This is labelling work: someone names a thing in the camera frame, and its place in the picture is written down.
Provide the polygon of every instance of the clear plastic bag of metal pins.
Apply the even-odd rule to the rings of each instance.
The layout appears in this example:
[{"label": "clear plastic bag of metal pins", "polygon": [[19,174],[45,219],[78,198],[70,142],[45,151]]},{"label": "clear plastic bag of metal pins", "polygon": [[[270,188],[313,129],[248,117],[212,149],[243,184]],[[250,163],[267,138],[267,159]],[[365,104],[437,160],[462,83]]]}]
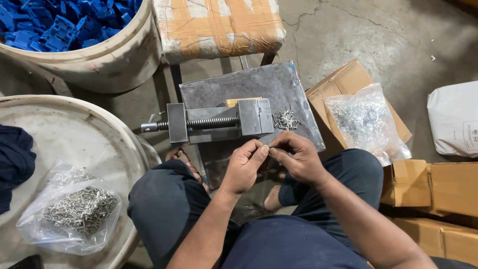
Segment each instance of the clear plastic bag of metal pins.
[{"label": "clear plastic bag of metal pins", "polygon": [[354,95],[324,99],[348,148],[372,153],[383,167],[412,157],[400,139],[380,83],[370,84]]},{"label": "clear plastic bag of metal pins", "polygon": [[53,165],[46,179],[17,222],[22,236],[38,247],[75,255],[103,249],[122,204],[111,184],[63,161]]}]

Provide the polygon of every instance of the hand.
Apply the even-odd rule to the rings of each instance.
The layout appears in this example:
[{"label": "hand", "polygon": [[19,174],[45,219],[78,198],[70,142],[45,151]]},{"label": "hand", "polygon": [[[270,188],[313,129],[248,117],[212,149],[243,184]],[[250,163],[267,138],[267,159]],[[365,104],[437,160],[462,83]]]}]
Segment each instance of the hand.
[{"label": "hand", "polygon": [[226,193],[239,197],[256,182],[257,169],[269,153],[269,147],[252,139],[234,150],[221,187]]},{"label": "hand", "polygon": [[322,186],[329,173],[322,166],[315,145],[309,139],[283,131],[269,144],[272,158],[284,165],[298,182]]}]

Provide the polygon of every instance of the forearm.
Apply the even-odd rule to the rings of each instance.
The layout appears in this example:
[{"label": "forearm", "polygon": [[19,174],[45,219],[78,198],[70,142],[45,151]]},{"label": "forearm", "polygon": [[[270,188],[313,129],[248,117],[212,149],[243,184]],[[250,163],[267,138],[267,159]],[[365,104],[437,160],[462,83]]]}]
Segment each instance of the forearm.
[{"label": "forearm", "polygon": [[238,197],[217,191],[169,262],[168,269],[211,269],[222,253],[229,218]]},{"label": "forearm", "polygon": [[364,202],[332,175],[317,186],[347,236],[375,268],[436,268],[399,227]]}]

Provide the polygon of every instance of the plastic bag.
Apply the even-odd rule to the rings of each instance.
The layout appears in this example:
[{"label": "plastic bag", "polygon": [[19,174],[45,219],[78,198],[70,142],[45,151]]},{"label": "plastic bag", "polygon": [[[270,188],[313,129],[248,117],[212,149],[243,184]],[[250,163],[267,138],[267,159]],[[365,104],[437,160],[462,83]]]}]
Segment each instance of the plastic bag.
[{"label": "plastic bag", "polygon": [[398,136],[380,83],[370,84],[354,95],[327,97],[324,103],[349,148],[367,150],[383,167],[412,157]]},{"label": "plastic bag", "polygon": [[17,222],[29,243],[88,255],[104,248],[118,221],[121,197],[84,169],[57,162],[44,190]]},{"label": "plastic bag", "polygon": [[478,81],[438,88],[428,96],[428,117],[438,153],[478,157]]}]

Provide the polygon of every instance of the yellow block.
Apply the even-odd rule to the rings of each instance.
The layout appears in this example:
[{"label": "yellow block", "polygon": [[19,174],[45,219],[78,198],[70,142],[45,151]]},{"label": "yellow block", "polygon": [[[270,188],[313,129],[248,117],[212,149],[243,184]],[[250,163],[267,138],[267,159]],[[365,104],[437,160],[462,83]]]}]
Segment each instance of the yellow block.
[{"label": "yellow block", "polygon": [[232,107],[232,106],[236,106],[239,100],[250,100],[250,99],[262,99],[262,97],[227,99],[226,103],[228,104],[228,107]]}]

